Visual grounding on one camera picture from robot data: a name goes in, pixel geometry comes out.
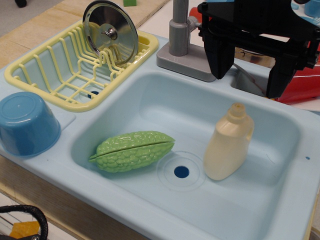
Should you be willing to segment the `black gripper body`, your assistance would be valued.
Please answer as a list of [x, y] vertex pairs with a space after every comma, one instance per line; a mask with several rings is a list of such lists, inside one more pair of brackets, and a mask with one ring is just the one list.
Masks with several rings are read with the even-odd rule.
[[289, 0], [203, 2], [200, 36], [222, 36], [236, 48], [272, 58], [296, 58], [295, 68], [313, 68], [319, 58], [320, 29], [302, 19]]

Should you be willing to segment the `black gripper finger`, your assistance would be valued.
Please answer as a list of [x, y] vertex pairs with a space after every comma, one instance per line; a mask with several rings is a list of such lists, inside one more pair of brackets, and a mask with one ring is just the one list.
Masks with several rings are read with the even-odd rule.
[[268, 77], [266, 96], [279, 98], [282, 96], [288, 84], [296, 73], [297, 59], [289, 56], [278, 56]]
[[235, 47], [224, 36], [203, 34], [204, 50], [211, 73], [222, 79], [234, 64]]

